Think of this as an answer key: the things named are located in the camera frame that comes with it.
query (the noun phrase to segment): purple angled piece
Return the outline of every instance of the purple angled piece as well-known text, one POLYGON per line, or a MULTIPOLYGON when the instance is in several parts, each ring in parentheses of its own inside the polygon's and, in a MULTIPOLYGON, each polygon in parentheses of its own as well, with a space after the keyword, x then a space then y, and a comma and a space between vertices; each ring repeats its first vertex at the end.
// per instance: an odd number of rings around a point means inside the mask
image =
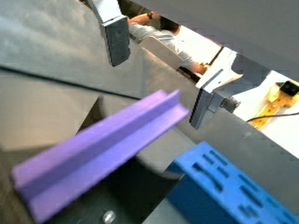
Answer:
POLYGON ((159 90, 12 170, 36 223, 44 223, 187 116, 179 91, 159 90))

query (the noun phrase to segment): gray metal panel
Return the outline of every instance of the gray metal panel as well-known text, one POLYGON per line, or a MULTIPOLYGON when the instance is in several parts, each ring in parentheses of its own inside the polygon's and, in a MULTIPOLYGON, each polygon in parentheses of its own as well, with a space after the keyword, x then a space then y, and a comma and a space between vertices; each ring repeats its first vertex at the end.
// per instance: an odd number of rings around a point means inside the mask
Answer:
POLYGON ((143 95, 143 51, 108 63, 99 21, 75 0, 1 1, 0 67, 39 74, 134 97, 143 95))
POLYGON ((203 125, 199 140, 207 141, 219 150, 299 216, 298 158, 224 109, 219 109, 203 125))
POLYGON ((134 0, 242 53, 250 59, 299 80, 299 29, 296 0, 199 1, 134 0))
POLYGON ((0 144, 19 150, 74 136, 99 93, 0 69, 0 144))

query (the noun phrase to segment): cable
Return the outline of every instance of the cable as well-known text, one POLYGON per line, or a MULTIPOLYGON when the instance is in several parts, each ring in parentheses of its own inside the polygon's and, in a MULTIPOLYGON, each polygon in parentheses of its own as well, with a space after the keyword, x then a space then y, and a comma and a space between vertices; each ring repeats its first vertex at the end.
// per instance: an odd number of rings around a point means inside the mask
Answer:
POLYGON ((298 115, 299 115, 299 112, 298 113, 292 113, 292 114, 287 114, 287 115, 263 115, 263 116, 258 116, 258 117, 254 117, 254 118, 248 119, 247 123, 250 123, 254 120, 260 119, 260 118, 276 117, 276 116, 298 116, 298 115))
POLYGON ((114 92, 103 90, 103 89, 100 89, 98 87, 88 87, 88 86, 86 86, 83 84, 79 84, 79 83, 75 83, 75 82, 68 82, 66 80, 59 80, 59 79, 52 78, 49 76, 48 77, 47 76, 40 76, 36 73, 27 73, 25 71, 21 71, 19 69, 13 69, 13 68, 9 68, 9 67, 0 66, 0 72, 1 72, 1 70, 8 71, 8 72, 15 73, 15 74, 21 74, 21 75, 33 77, 33 78, 44 80, 44 81, 60 83, 60 84, 72 86, 75 88, 83 88, 83 89, 87 89, 87 90, 92 90, 92 91, 100 92, 102 94, 115 95, 115 96, 120 96, 120 97, 124 97, 124 98, 128 98, 128 99, 140 100, 140 97, 130 96, 127 94, 114 93, 114 92))

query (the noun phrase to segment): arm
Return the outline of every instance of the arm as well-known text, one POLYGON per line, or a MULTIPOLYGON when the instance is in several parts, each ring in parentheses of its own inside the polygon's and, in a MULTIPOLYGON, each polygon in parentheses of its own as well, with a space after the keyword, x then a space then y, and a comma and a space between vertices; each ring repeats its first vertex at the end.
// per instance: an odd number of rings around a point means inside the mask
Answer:
MULTIPOLYGON (((160 15, 155 11, 152 11, 152 13, 154 13, 152 18, 160 18, 160 15)), ((142 15, 128 19, 127 23, 128 23, 128 25, 131 25, 132 23, 138 23, 138 24, 143 25, 148 21, 150 21, 150 17, 147 16, 147 13, 146 13, 146 14, 142 14, 142 15)))

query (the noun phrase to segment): person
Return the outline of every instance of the person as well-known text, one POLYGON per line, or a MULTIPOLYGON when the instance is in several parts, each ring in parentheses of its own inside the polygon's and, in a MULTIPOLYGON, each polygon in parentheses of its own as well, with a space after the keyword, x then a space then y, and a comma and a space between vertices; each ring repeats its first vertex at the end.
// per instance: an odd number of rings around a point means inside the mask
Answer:
POLYGON ((195 73, 204 74, 208 66, 192 59, 192 56, 184 50, 186 47, 183 47, 183 42, 176 37, 182 29, 179 24, 166 17, 162 17, 155 11, 132 17, 127 20, 127 22, 130 33, 138 42, 148 36, 154 36, 170 47, 174 52, 178 53, 183 61, 182 67, 186 67, 195 73), (156 30, 150 25, 144 25, 152 18, 160 19, 160 30, 156 30))

